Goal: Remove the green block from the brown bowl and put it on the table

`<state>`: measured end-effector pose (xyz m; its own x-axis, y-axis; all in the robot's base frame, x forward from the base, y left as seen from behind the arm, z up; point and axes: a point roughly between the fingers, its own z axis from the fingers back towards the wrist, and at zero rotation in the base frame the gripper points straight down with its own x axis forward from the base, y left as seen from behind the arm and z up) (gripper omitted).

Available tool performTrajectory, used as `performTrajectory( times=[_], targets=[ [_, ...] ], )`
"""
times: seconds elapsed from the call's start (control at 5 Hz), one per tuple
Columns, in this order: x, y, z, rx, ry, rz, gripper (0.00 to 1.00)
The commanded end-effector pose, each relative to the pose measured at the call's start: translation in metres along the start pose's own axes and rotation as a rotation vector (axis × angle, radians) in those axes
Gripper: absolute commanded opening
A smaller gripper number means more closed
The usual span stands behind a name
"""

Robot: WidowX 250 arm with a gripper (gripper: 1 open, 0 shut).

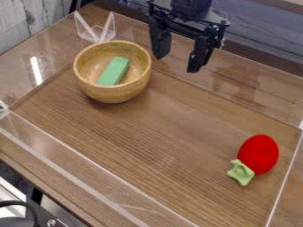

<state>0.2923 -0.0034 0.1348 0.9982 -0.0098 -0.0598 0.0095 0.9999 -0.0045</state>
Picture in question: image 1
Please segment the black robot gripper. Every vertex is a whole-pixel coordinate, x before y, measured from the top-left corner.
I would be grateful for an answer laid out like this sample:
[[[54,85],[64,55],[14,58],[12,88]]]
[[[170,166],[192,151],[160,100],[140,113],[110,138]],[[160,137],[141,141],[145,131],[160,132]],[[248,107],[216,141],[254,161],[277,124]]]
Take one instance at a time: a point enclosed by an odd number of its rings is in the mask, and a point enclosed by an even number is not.
[[[188,73],[206,64],[213,48],[224,43],[229,26],[225,17],[213,12],[212,0],[146,0],[152,55],[161,59],[170,51],[170,32],[194,39],[188,59]]]

